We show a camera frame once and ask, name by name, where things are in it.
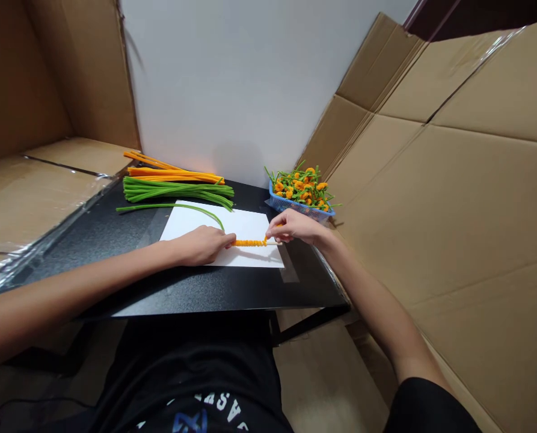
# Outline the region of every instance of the black t-shirt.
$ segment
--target black t-shirt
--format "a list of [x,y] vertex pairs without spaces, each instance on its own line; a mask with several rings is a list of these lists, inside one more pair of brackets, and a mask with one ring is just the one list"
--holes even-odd
[[[128,324],[93,432],[292,432],[267,315],[241,312]],[[478,432],[461,404],[425,379],[404,381],[386,432]]]

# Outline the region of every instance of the white sheet of paper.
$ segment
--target white sheet of paper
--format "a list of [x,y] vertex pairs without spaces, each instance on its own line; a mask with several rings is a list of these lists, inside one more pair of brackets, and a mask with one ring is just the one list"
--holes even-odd
[[[236,233],[243,241],[261,241],[268,229],[268,218],[264,213],[234,210],[229,212],[221,206],[200,204],[192,201],[177,200],[178,204],[190,204],[214,213],[226,233]],[[197,210],[186,207],[172,207],[170,217],[164,227],[161,241],[169,241],[196,229],[199,226],[220,228],[214,218]],[[248,268],[284,268],[282,257],[276,245],[265,247],[231,247],[218,253],[216,261],[209,266],[244,266]]]

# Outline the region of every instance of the basket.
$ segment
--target basket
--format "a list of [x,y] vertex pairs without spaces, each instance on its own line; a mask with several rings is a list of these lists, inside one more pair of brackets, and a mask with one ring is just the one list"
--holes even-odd
[[305,204],[297,203],[288,198],[280,197],[272,192],[272,181],[268,192],[270,193],[270,199],[268,200],[268,206],[273,209],[276,209],[279,212],[284,212],[286,209],[294,209],[297,212],[303,213],[307,217],[312,218],[319,223],[326,221],[328,217],[333,217],[336,215],[333,208],[330,208],[331,212],[324,212],[323,210],[317,209],[315,207],[308,207]]

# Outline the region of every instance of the table leg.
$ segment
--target table leg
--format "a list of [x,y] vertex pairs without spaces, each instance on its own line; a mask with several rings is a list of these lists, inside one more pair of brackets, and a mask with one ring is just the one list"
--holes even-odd
[[326,307],[283,331],[280,331],[277,326],[272,326],[272,345],[273,347],[280,346],[282,343],[287,342],[288,340],[292,340],[293,338],[315,330],[329,323],[330,321],[341,317],[350,310],[351,307],[349,305]]

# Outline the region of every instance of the white wall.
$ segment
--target white wall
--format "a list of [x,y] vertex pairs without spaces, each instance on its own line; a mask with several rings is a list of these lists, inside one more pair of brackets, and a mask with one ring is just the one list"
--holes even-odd
[[146,154],[267,185],[295,163],[379,11],[416,0],[122,0]]

